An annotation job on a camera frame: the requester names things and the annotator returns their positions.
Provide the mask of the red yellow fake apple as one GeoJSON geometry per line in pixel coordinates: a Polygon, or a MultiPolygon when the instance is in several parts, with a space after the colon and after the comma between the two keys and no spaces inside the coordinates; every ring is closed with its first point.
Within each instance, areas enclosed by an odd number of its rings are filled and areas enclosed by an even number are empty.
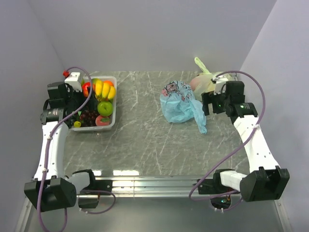
{"type": "Polygon", "coordinates": [[[90,82],[86,82],[82,85],[83,95],[87,98],[90,92],[90,82]]]}

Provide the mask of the green fake apple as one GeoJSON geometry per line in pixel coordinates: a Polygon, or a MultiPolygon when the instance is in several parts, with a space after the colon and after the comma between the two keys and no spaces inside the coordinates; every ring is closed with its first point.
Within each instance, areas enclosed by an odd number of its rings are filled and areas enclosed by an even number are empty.
{"type": "Polygon", "coordinates": [[[98,103],[97,111],[101,116],[110,116],[113,113],[113,104],[109,101],[98,103]]]}

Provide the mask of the pink fake peach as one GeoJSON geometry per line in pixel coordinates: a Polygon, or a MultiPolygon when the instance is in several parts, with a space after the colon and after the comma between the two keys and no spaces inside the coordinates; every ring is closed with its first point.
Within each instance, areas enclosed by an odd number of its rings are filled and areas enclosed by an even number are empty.
{"type": "Polygon", "coordinates": [[[101,126],[108,126],[110,124],[110,118],[108,116],[97,116],[96,120],[95,120],[95,124],[98,127],[101,126]]]}

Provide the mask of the blue printed plastic bag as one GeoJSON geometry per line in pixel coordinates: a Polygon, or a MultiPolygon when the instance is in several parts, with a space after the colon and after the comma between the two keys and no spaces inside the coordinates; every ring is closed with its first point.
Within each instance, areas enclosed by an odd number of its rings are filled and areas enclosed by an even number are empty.
{"type": "Polygon", "coordinates": [[[184,123],[194,119],[199,132],[207,133],[203,105],[195,99],[193,90],[184,81],[172,81],[160,94],[162,114],[169,123],[184,123]]]}

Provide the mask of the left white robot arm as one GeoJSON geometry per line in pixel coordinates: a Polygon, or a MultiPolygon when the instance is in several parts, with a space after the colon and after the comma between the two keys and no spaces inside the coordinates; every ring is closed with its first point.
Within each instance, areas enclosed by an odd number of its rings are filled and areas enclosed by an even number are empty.
{"type": "Polygon", "coordinates": [[[40,116],[42,124],[42,151],[39,166],[33,180],[26,183],[24,193],[40,212],[73,207],[95,208],[96,204],[77,200],[79,193],[109,195],[112,181],[100,183],[92,170],[76,171],[68,177],[64,174],[63,157],[71,119],[67,116],[84,101],[80,93],[65,82],[47,86],[49,98],[40,116]]]}

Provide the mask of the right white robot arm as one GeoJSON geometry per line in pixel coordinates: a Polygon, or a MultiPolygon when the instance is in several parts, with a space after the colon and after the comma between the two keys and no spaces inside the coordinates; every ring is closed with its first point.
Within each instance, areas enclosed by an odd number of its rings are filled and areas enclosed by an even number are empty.
{"type": "Polygon", "coordinates": [[[213,175],[213,189],[223,193],[227,189],[238,191],[246,202],[278,200],[289,179],[287,169],[282,169],[274,159],[259,126],[261,116],[253,103],[245,102],[242,81],[214,81],[214,91],[203,93],[203,110],[209,114],[226,113],[244,144],[249,174],[235,170],[219,169],[213,175]]]}

